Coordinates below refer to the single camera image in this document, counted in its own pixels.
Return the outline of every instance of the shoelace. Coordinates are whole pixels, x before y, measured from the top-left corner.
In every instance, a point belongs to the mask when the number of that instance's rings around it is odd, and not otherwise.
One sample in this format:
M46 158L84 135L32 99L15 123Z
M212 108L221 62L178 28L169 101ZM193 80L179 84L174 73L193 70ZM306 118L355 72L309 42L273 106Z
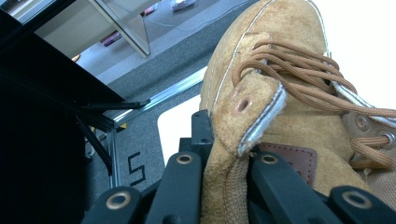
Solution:
M280 51L279 47L287 49L288 52ZM354 111L372 117L396 118L396 110L355 105L347 99L336 96L337 91L334 86L327 85L323 80L339 84L355 94L357 91L344 79L337 62L309 50L275 40L260 41L253 47L251 58L235 68L232 77L235 87L242 80L243 71L249 68L278 79L290 95L315 108L336 112ZM310 85L287 81L282 77L285 73ZM352 139L352 149L366 160L351 161L350 165L356 170L391 169L392 158L374 149L389 142L386 136Z

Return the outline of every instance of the tan suede shoe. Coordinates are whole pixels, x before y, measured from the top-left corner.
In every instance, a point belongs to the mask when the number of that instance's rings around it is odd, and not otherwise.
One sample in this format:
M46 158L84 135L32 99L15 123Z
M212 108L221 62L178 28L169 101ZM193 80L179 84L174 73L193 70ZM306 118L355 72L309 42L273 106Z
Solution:
M203 223L248 223L249 152L260 142L314 149L316 174L308 178L315 178L313 188L325 195L341 185L370 190L349 165L356 144L351 146L340 115L353 111L395 118L396 111L345 100L355 97L356 90L335 61L321 56L328 51L321 17L311 1L260 1L227 30L201 91L200 107L208 109L215 135L204 175ZM345 96L335 96L343 91ZM389 132L394 129L387 130L380 137L383 145L391 145ZM358 152L372 152L371 143ZM392 169L394 155L383 155L364 154L375 160L374 168Z

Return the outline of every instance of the hole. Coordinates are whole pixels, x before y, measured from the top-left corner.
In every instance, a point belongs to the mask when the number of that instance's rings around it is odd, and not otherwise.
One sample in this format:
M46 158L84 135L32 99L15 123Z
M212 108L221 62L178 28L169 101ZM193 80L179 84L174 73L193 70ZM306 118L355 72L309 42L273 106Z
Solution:
M238 105L238 107L236 109L238 110L238 112L242 112L248 107L249 104L250 104L250 101L248 99L243 99L239 103L239 105Z
M123 203L125 202L126 198L124 196L116 196L115 198L113 198L113 200L111 201L112 203Z
M326 223L326 221L323 220L323 218L321 218L321 217L309 217L306 220L310 224L323 224L323 223Z
M127 191L121 191L111 195L106 201L106 206L110 210L118 210L128 205L130 201L131 194Z
M357 191L346 191L342 196L347 203L360 209L369 209L373 206L366 196Z
M391 133L391 132L385 132L385 131L381 131L378 133L378 135L380 136L386 136L389 140L389 142L383 146L384 149L386 150L392 150L394 148L396 148L396 136L395 134Z
M180 217L176 215L169 215L163 219L163 224L178 224L180 223Z
M189 164L190 162L192 162L192 156L180 155L177 157L177 162L180 164Z
M277 158L271 155L264 155L262 156L262 162L267 164L275 164L277 163Z

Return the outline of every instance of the floor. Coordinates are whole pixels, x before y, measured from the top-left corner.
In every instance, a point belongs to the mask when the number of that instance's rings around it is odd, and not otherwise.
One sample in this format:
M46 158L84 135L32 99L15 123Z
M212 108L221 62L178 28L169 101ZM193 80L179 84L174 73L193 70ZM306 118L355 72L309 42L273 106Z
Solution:
M122 38L108 47L97 43L86 49L78 64L126 101L147 100L205 67L227 28L254 2L256 0L197 0L193 6L173 12L171 0L163 0L156 11L144 18L150 47L147 58L142 58ZM198 95L200 89L201 84L197 84L156 105L128 121L127 129L117 134L123 186L143 190L161 179L164 160L158 117ZM115 118L119 113L107 111L106 115ZM97 154L88 166L89 208L109 188L109 178Z

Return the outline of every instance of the black metal frame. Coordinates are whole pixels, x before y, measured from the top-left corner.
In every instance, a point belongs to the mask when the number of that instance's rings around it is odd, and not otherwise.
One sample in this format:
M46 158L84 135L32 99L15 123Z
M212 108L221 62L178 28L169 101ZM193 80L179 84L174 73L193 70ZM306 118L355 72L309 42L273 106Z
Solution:
M169 159L161 181L142 193L126 187L109 190L82 223L200 223L202 178L214 139L207 111L199 111L191 119L195 124L192 136L180 139L179 152ZM247 174L249 223L396 220L396 212L367 191L342 186L326 197L312 190L281 156L258 148L253 151L256 155ZM116 197L122 192L131 195L131 200Z
M113 132L119 125L104 116L104 111L139 109L149 100L123 102L109 87L34 34L35 29L73 2L54 0L25 24L0 9L0 88L77 118L76 124L98 152L108 174L118 175L109 155L111 151L102 146L89 125Z

